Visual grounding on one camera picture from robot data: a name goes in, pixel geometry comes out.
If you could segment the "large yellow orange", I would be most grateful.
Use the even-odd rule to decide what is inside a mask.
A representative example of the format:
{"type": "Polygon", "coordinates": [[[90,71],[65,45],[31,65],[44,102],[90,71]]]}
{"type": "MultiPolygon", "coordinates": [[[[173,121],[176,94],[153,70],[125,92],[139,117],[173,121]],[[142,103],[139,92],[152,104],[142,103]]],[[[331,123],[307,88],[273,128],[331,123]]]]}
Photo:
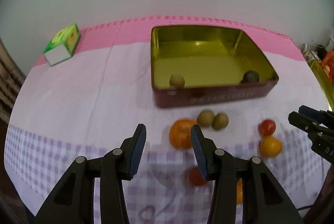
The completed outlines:
{"type": "Polygon", "coordinates": [[[236,204],[243,203],[243,185],[242,185],[242,179],[239,179],[237,182],[237,198],[236,198],[236,204]]]}

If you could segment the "small red cherry tomato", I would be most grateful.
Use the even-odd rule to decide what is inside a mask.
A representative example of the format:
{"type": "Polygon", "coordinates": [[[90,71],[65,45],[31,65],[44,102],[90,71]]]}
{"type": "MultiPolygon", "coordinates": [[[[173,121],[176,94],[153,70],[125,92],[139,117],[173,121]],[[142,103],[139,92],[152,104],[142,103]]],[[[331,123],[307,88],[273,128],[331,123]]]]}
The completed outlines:
{"type": "Polygon", "coordinates": [[[276,131],[276,123],[272,119],[265,119],[259,124],[258,130],[263,137],[271,136],[276,131]]]}

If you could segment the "small yellow orange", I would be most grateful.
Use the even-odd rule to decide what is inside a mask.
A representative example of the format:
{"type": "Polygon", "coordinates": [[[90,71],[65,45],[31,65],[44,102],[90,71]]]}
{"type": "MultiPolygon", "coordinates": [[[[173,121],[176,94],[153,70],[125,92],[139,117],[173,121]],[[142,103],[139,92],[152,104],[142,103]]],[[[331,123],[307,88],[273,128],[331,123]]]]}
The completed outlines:
{"type": "Polygon", "coordinates": [[[282,151],[282,143],[279,139],[266,136],[262,139],[259,146],[259,152],[263,157],[277,157],[282,151]]]}

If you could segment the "small dark passion fruit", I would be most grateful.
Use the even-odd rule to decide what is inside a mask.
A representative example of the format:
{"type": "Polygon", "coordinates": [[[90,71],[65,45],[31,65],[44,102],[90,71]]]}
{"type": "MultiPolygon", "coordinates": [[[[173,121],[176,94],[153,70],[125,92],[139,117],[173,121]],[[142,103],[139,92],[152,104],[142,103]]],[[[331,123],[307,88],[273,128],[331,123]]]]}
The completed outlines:
{"type": "Polygon", "coordinates": [[[259,74],[256,71],[249,70],[243,75],[241,83],[258,83],[259,80],[259,74]]]}

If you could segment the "red tomato with stem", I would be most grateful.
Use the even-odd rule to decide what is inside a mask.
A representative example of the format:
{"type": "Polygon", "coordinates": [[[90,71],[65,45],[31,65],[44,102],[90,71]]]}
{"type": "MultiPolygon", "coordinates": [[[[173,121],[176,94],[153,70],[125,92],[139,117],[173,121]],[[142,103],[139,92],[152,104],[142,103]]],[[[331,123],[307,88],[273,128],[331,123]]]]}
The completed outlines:
{"type": "Polygon", "coordinates": [[[207,181],[202,177],[198,167],[192,167],[188,172],[189,184],[192,187],[202,187],[207,184],[207,181]]]}

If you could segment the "brown longan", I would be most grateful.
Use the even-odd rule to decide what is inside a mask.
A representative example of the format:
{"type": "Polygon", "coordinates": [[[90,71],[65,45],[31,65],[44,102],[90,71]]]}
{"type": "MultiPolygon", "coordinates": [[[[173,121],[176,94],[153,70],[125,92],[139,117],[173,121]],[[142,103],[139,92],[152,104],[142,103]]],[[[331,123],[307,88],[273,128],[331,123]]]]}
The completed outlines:
{"type": "Polygon", "coordinates": [[[185,78],[181,75],[171,75],[169,85],[174,88],[183,88],[185,86],[185,78]]]}
{"type": "Polygon", "coordinates": [[[201,127],[210,127],[215,119],[215,115],[212,110],[205,109],[200,112],[200,114],[197,116],[197,123],[201,127]]]}
{"type": "Polygon", "coordinates": [[[229,117],[224,113],[218,113],[212,123],[212,128],[214,130],[223,130],[225,129],[229,124],[229,117]]]}

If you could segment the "gold tin lid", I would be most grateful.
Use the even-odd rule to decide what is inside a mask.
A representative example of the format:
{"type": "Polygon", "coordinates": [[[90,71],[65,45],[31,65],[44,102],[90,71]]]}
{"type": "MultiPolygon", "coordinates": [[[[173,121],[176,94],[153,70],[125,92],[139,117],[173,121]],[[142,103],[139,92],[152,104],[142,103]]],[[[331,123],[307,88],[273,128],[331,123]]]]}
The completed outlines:
{"type": "Polygon", "coordinates": [[[329,110],[333,111],[333,85],[331,84],[330,79],[328,78],[325,71],[316,60],[308,62],[308,65],[311,68],[322,91],[325,94],[329,110]]]}

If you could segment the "orange clutter pile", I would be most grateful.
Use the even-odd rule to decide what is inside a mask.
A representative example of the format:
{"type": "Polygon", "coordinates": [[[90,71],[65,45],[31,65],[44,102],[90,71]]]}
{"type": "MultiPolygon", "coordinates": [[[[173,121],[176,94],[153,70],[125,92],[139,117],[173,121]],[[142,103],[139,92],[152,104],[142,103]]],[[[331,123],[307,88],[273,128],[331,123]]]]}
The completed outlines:
{"type": "Polygon", "coordinates": [[[329,78],[331,84],[333,84],[334,80],[334,51],[327,52],[325,58],[321,61],[321,68],[324,70],[325,74],[329,78]]]}

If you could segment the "checkered pink purple tablecloth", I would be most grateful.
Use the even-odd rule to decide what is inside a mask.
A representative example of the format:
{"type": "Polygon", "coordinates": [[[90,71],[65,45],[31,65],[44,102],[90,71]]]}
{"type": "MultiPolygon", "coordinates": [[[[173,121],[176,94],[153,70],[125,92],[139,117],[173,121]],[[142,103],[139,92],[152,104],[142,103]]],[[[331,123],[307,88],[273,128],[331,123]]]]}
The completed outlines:
{"type": "Polygon", "coordinates": [[[138,173],[124,182],[131,223],[206,223],[213,183],[190,187],[185,172],[195,165],[191,150],[170,146],[168,132],[178,119],[195,119],[199,106],[158,108],[151,87],[150,39],[165,24],[213,24],[244,30],[278,73],[278,84],[260,99],[214,104],[230,122],[223,131],[204,130],[215,144],[239,158],[258,154],[258,124],[276,123],[283,150],[266,165],[294,205],[311,205],[329,163],[311,150],[306,134],[288,122],[301,105],[325,110],[327,100],[293,41],[280,33],[234,21],[185,16],[122,20],[80,31],[75,55],[51,67],[40,58],[16,99],[5,142],[5,169],[21,200],[36,214],[79,155],[103,156],[147,128],[138,173]]]}

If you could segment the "large orange tangerine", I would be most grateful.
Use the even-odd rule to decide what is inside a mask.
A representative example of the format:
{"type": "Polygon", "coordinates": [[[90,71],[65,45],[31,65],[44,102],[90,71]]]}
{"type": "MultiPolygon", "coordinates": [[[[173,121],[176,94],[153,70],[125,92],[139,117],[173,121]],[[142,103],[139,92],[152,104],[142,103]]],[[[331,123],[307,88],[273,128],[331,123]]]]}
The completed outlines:
{"type": "Polygon", "coordinates": [[[179,150],[191,149],[191,128],[195,124],[197,122],[191,119],[177,120],[169,131],[170,144],[179,150]]]}

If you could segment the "red toffee tin box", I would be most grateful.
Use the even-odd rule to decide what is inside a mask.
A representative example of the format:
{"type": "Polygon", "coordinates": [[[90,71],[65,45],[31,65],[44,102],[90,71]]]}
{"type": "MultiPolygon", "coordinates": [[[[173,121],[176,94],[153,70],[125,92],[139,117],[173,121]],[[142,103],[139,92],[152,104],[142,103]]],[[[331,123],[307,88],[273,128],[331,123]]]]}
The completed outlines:
{"type": "Polygon", "coordinates": [[[241,29],[172,25],[151,31],[151,83],[158,107],[265,97],[278,80],[259,44],[241,29]],[[258,83],[241,83],[249,70],[259,74],[258,83]],[[171,87],[171,75],[183,76],[185,86],[171,87]]]}

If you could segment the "green tissue pack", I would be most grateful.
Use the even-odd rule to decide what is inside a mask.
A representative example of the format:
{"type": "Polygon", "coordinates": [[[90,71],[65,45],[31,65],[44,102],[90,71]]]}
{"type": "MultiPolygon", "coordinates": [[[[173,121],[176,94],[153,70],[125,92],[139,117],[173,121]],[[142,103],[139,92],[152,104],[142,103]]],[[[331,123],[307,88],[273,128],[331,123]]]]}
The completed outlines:
{"type": "Polygon", "coordinates": [[[76,23],[58,31],[43,52],[43,56],[48,64],[55,66],[72,58],[80,37],[81,34],[76,23]]]}

